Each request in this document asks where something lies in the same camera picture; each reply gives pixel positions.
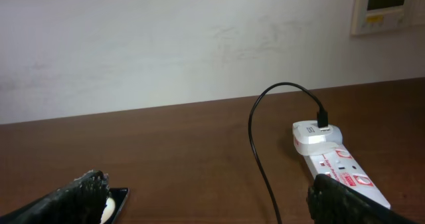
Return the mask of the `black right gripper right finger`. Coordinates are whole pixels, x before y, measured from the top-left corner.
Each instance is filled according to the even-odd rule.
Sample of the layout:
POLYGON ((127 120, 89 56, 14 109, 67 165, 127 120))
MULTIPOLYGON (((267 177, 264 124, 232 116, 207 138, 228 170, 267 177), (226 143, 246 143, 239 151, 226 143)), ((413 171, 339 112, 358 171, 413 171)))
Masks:
POLYGON ((315 224, 415 224, 325 174, 308 188, 307 205, 315 224))

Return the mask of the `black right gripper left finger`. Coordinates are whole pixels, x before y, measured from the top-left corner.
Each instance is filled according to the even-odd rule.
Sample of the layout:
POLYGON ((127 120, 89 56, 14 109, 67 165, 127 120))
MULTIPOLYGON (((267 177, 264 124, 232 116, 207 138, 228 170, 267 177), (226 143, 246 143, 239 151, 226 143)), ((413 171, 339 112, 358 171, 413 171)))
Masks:
POLYGON ((90 170, 64 187, 1 217, 8 224, 97 224, 110 195, 109 177, 90 170))

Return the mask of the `black samsung galaxy phone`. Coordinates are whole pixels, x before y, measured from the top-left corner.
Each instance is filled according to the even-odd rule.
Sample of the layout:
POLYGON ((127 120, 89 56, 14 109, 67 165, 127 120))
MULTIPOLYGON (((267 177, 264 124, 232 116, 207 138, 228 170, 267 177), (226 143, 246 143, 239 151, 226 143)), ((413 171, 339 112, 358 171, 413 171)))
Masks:
POLYGON ((106 200, 100 224, 114 224, 129 197, 128 187, 113 187, 106 200))

